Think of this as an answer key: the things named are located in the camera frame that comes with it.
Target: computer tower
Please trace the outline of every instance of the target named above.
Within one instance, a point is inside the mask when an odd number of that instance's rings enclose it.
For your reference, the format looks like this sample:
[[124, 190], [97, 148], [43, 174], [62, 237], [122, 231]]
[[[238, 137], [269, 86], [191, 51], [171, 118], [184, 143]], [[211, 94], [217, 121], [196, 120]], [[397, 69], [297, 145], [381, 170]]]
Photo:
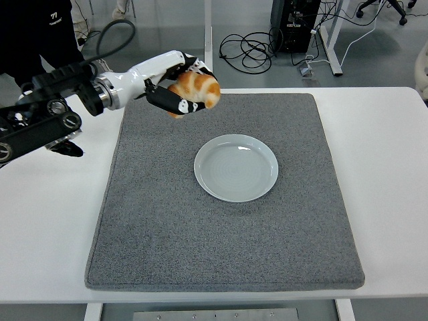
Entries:
[[290, 53], [308, 51], [320, 4], [321, 0], [274, 0], [270, 23], [276, 50]]

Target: white plate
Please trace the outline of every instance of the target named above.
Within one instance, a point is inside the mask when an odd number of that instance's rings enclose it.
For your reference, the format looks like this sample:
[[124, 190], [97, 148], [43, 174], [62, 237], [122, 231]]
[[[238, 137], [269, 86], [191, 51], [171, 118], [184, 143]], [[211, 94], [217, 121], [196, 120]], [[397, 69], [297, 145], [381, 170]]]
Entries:
[[246, 135], [216, 137], [199, 150], [196, 179], [212, 196], [246, 202], [265, 195], [278, 177], [275, 155], [260, 140]]

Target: black pants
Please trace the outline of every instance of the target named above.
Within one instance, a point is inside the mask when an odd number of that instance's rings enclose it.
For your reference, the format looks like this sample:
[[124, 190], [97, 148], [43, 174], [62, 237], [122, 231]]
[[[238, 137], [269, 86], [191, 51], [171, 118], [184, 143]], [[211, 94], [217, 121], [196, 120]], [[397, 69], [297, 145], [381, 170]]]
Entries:
[[83, 61], [71, 9], [70, 0], [1, 0], [0, 70], [21, 86], [45, 73], [40, 56], [54, 68]]

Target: bread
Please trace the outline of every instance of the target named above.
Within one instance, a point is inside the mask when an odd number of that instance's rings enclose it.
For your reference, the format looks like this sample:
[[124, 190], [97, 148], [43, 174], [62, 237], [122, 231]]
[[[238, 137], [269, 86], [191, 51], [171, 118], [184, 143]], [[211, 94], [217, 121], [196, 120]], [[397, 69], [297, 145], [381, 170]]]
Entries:
[[[191, 102], [203, 102], [208, 109], [214, 107], [220, 100], [220, 85], [217, 80], [213, 76], [192, 71], [182, 73], [177, 83], [170, 85], [168, 89]], [[183, 117], [171, 112], [169, 114], [174, 118]]]

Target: robotic arm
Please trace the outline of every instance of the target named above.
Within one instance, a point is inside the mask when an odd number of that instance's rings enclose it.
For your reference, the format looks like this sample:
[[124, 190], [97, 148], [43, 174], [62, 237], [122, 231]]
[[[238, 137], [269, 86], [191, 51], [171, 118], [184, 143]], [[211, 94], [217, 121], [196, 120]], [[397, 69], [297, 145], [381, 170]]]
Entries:
[[33, 88], [14, 106], [0, 109], [0, 168], [39, 147], [68, 156], [83, 151], [70, 142], [82, 125], [78, 114], [64, 97], [77, 94], [92, 116], [104, 109], [117, 110], [131, 99], [146, 96], [152, 105], [187, 114], [205, 108], [204, 103], [189, 102], [159, 82], [192, 70], [214, 76], [198, 58], [170, 51], [150, 58], [124, 73], [104, 72], [91, 81], [80, 64], [72, 64], [33, 78]]

